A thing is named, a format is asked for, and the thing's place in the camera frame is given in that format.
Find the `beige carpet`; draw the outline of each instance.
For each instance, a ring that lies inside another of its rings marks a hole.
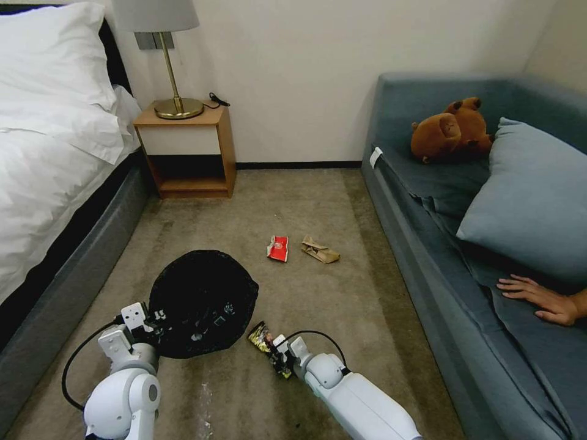
[[[302,253],[305,234],[342,254],[323,265]],[[288,235],[289,261],[265,257],[271,235]],[[334,337],[349,367],[402,404],[426,439],[463,434],[416,312],[358,170],[240,171],[231,200],[150,200],[112,275],[13,426],[11,440],[81,439],[81,413],[61,396],[72,350],[121,307],[146,301],[159,272],[192,249],[219,249],[260,285],[251,326],[274,333],[318,329]],[[332,352],[319,336],[314,352]],[[82,400],[108,373],[91,343],[73,364]],[[155,439],[346,439],[299,380],[276,376],[245,338],[187,361],[162,359]]]

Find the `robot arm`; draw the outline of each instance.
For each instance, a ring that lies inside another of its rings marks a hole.
[[[122,309],[125,324],[106,330],[98,339],[112,360],[111,374],[94,389],[84,409],[86,438],[152,440],[161,398],[158,358],[152,345],[133,343],[129,329],[145,324],[140,303]],[[364,376],[351,372],[333,354],[314,355],[301,337],[293,342],[281,335],[274,350],[293,362],[305,381],[354,440],[421,440],[406,410]]]
[[[354,440],[422,439],[414,421],[395,400],[333,354],[312,355],[301,337],[289,344],[304,380]]]
[[[152,440],[155,415],[161,400],[157,380],[158,358],[152,345],[133,343],[130,330],[146,317],[140,303],[122,309],[125,323],[98,338],[112,360],[111,374],[92,391],[85,408],[86,439]]]
[[[86,403],[86,439],[151,440],[160,389],[157,378],[141,368],[109,375]]]

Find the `black cable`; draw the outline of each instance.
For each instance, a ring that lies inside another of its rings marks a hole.
[[[81,349],[84,348],[88,342],[90,342],[92,339],[94,339],[98,335],[98,333],[101,333],[104,330],[106,330],[108,327],[113,326],[118,323],[119,323],[119,318],[116,317],[115,319],[112,320],[112,322],[109,322],[108,324],[104,324],[102,327],[100,327],[94,333],[92,333],[90,336],[88,336],[87,339],[84,342],[82,342],[74,350],[72,355],[67,360],[67,363],[65,364],[65,368],[63,368],[63,374],[61,375],[61,391],[63,392],[63,397],[65,397],[65,400],[67,400],[70,405],[72,405],[74,408],[76,408],[80,411],[84,411],[84,406],[82,404],[76,402],[73,399],[73,397],[71,397],[69,395],[69,392],[67,391],[67,372],[69,371],[69,367],[71,367],[72,362],[75,359],[75,356],[77,356],[78,353],[81,351]]]
[[[203,103],[203,104],[204,104],[206,107],[208,107],[209,109],[213,109],[213,110],[214,110],[215,108],[218,108],[218,107],[220,107],[221,105],[223,105],[224,107],[230,107],[230,106],[231,106],[231,105],[230,105],[228,102],[226,102],[226,101],[223,101],[222,99],[218,98],[218,97],[217,97],[217,96],[216,96],[216,95],[215,95],[213,92],[210,92],[210,99],[211,99],[212,101],[214,101],[214,102],[215,102],[216,104],[218,104],[218,105],[217,105],[216,107],[212,107],[212,106],[209,106],[209,105],[208,105],[208,104],[206,104],[206,103]]]
[[[344,358],[344,353],[342,352],[341,347],[339,347],[339,345],[336,343],[336,341],[334,339],[332,339],[330,336],[328,336],[326,333],[322,333],[322,332],[320,332],[318,330],[300,330],[300,331],[297,331],[295,333],[292,333],[290,336],[286,337],[283,341],[281,341],[279,344],[277,344],[275,346],[275,348],[279,347],[285,341],[290,340],[294,336],[297,336],[297,335],[302,334],[302,333],[313,333],[313,334],[319,334],[321,336],[324,336],[326,339],[328,339],[330,342],[332,342],[332,344],[334,344],[334,346],[338,350],[338,353],[341,355],[342,363],[344,364],[345,367],[347,366],[347,360]]]

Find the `brown paper bag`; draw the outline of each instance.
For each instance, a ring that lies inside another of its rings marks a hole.
[[[301,242],[301,250],[325,264],[333,263],[341,258],[338,252],[316,243],[309,235],[306,235]]]

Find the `trash can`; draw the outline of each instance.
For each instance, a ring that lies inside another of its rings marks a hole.
[[[223,350],[251,320],[259,285],[230,255],[191,251],[157,277],[149,298],[160,356],[187,359]]]

